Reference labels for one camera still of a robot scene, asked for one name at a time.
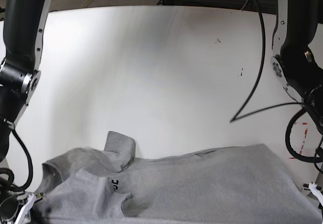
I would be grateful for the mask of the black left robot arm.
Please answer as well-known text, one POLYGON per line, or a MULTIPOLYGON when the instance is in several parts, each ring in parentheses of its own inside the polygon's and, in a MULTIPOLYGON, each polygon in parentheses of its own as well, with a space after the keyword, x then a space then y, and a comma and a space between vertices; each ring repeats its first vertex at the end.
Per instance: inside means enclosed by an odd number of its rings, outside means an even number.
POLYGON ((322 132, 322 68, 309 44, 319 22, 321 0, 276 0, 272 68, 286 93, 303 103, 322 132))

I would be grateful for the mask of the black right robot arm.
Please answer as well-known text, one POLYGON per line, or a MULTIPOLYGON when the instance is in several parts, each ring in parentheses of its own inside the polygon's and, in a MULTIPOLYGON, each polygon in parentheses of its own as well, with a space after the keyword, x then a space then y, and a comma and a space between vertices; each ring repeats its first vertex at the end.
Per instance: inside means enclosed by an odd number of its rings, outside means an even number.
POLYGON ((6 0, 3 39, 6 54, 1 61, 1 160, 9 151, 9 138, 13 135, 22 147, 28 166, 26 182, 17 186, 15 175, 8 168, 1 168, 1 223, 23 220, 28 214, 25 200, 33 179, 33 163, 25 144, 16 132, 16 126, 29 105, 40 80, 39 66, 43 50, 43 34, 51 0, 6 0))

